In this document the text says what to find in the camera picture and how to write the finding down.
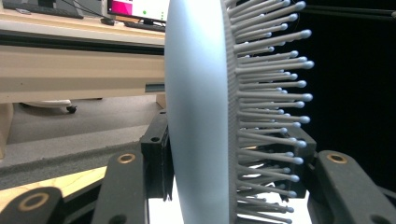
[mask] round pin tip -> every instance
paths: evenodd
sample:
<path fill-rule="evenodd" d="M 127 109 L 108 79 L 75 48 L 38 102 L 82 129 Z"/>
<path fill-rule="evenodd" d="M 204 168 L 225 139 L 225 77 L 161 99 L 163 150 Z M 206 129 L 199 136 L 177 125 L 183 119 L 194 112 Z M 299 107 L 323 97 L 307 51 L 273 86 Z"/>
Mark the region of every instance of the round pin tip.
<path fill-rule="evenodd" d="M 303 63 L 303 62 L 306 62 L 306 61 L 308 61 L 308 59 L 307 59 L 306 57 L 300 57 L 300 58 L 298 58 L 298 62 L 299 62 L 299 63 Z"/>
<path fill-rule="evenodd" d="M 295 191 L 289 191 L 288 196 L 291 198 L 297 197 L 297 193 Z"/>
<path fill-rule="evenodd" d="M 311 35 L 312 35 L 312 31 L 310 31 L 310 30 L 301 31 L 301 38 L 308 38 Z"/>
<path fill-rule="evenodd" d="M 299 121 L 300 123 L 309 123 L 311 119 L 308 116 L 301 116 Z"/>
<path fill-rule="evenodd" d="M 314 96 L 312 94 L 310 94 L 310 93 L 303 94 L 303 100 L 305 102 L 310 102 L 310 101 L 312 101 L 312 99 L 314 99 Z"/>
<path fill-rule="evenodd" d="M 297 102 L 297 104 L 296 104 L 296 107 L 297 108 L 303 108 L 305 106 L 305 103 L 303 102 L 303 101 L 299 101 L 299 102 Z"/>
<path fill-rule="evenodd" d="M 287 156 L 287 157 L 293 157 L 293 156 L 294 156 L 294 153 L 292 153 L 292 152 L 285 152 L 285 156 Z"/>
<path fill-rule="evenodd" d="M 293 122 L 293 127 L 294 128 L 301 128 L 301 123 L 300 122 Z"/>
<path fill-rule="evenodd" d="M 297 82 L 297 87 L 298 87 L 298 88 L 304 88 L 304 87 L 306 87 L 306 81 L 304 81 L 304 80 L 298 81 L 298 82 Z"/>
<path fill-rule="evenodd" d="M 291 74 L 291 75 L 290 75 L 290 79 L 291 79 L 291 80 L 295 80 L 295 79 L 297 79 L 297 77 L 298 77 L 297 74 Z"/>
<path fill-rule="evenodd" d="M 298 56 L 298 51 L 297 50 L 293 50 L 291 53 L 290 53 L 290 57 L 291 58 L 295 58 L 295 57 L 297 57 Z"/>
<path fill-rule="evenodd" d="M 288 29 L 288 25 L 286 24 L 286 23 L 282 23 L 281 25 L 280 25 L 280 29 L 281 30 L 286 30 L 286 29 Z"/>
<path fill-rule="evenodd" d="M 304 163 L 304 160 L 303 160 L 303 158 L 296 157 L 296 158 L 293 159 L 293 163 L 297 164 L 297 165 L 301 165 L 301 164 Z"/>
<path fill-rule="evenodd" d="M 300 177 L 298 177 L 297 175 L 291 175 L 290 176 L 290 180 L 293 182 L 299 182 L 300 181 Z"/>
<path fill-rule="evenodd" d="M 289 21 L 296 21 L 298 19 L 298 15 L 293 13 L 289 15 Z"/>
<path fill-rule="evenodd" d="M 311 68 L 314 67 L 314 65 L 315 65 L 314 62 L 312 62 L 312 61 L 305 62 L 304 66 L 303 66 L 303 69 L 311 69 Z"/>
<path fill-rule="evenodd" d="M 297 11 L 297 10 L 302 10 L 302 9 L 304 9 L 305 6 L 306 6 L 306 3 L 305 3 L 305 2 L 298 2 L 298 3 L 296 3 L 296 5 L 295 5 L 296 11 Z"/>
<path fill-rule="evenodd" d="M 305 141 L 297 141 L 296 146 L 297 147 L 306 147 L 306 142 Z"/>
<path fill-rule="evenodd" d="M 290 0 L 283 1 L 282 7 L 288 7 L 290 5 Z"/>

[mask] gray floor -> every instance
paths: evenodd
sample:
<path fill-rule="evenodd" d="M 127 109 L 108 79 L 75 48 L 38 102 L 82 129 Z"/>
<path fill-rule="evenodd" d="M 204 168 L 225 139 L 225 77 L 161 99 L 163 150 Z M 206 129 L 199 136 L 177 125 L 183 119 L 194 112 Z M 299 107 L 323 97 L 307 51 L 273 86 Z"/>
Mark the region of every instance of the gray floor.
<path fill-rule="evenodd" d="M 14 105 L 0 189 L 106 165 L 119 151 L 137 146 L 161 110 L 155 96 L 74 100 L 65 108 Z"/>

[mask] white curved surface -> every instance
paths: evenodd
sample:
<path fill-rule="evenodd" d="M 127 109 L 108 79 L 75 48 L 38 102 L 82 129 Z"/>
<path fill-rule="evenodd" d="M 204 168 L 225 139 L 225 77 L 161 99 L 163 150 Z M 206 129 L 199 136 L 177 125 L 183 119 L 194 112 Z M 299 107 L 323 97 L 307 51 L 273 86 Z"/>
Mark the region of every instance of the white curved surface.
<path fill-rule="evenodd" d="M 227 63 L 220 1 L 171 1 L 165 88 L 184 222 L 230 223 Z"/>

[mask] wooden table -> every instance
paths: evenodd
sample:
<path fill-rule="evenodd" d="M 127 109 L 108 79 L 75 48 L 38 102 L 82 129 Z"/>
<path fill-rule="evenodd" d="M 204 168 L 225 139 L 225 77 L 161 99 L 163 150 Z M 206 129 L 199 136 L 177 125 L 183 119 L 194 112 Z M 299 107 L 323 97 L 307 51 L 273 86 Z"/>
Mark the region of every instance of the wooden table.
<path fill-rule="evenodd" d="M 0 159 L 11 103 L 157 94 L 146 87 L 163 83 L 163 45 L 164 33 L 122 22 L 0 8 Z"/>

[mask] black cable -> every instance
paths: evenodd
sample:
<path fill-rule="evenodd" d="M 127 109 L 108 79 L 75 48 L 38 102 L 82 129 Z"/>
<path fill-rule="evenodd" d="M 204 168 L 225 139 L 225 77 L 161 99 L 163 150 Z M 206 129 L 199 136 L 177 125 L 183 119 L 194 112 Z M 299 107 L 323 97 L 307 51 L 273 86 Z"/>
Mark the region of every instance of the black cable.
<path fill-rule="evenodd" d="M 76 7 L 75 5 L 70 4 L 70 3 L 66 2 L 65 0 L 62 0 L 62 1 L 63 1 L 64 3 L 66 3 L 67 5 L 72 6 L 72 7 L 74 7 L 74 8 L 80 9 L 80 10 L 85 11 L 85 12 L 92 13 L 92 12 L 90 12 L 90 11 L 87 11 L 87 10 L 81 8 L 81 7 Z"/>
<path fill-rule="evenodd" d="M 348 12 L 356 14 L 368 14 L 376 16 L 390 16 L 393 10 L 385 9 L 370 9 L 370 8 L 356 8 L 356 7 L 325 7 L 325 6 L 306 6 L 305 9 L 320 10 L 320 11 L 334 11 L 334 12 Z"/>
<path fill-rule="evenodd" d="M 80 7 L 84 7 L 85 9 L 89 10 L 88 12 L 90 12 L 91 14 L 94 14 L 94 15 L 96 15 L 96 16 L 103 16 L 103 15 L 100 15 L 100 14 L 98 14 L 97 12 L 95 12 L 95 11 L 93 11 L 93 10 L 91 10 L 91 9 L 89 9 L 89 8 L 87 8 L 87 7 L 85 7 L 84 5 L 82 5 L 80 2 L 78 2 L 78 1 L 76 1 L 76 0 L 73 0 L 73 2 L 74 2 L 74 3 L 77 3 Z"/>
<path fill-rule="evenodd" d="M 378 21 L 394 21 L 391 16 L 377 16 L 370 14 L 358 14 L 358 13 L 348 13 L 348 12 L 337 12 L 337 11 L 322 11 L 313 9 L 304 9 L 302 13 L 318 14 L 325 16 L 338 16 L 338 17 L 348 17 L 355 19 L 367 19 L 367 20 L 378 20 Z"/>

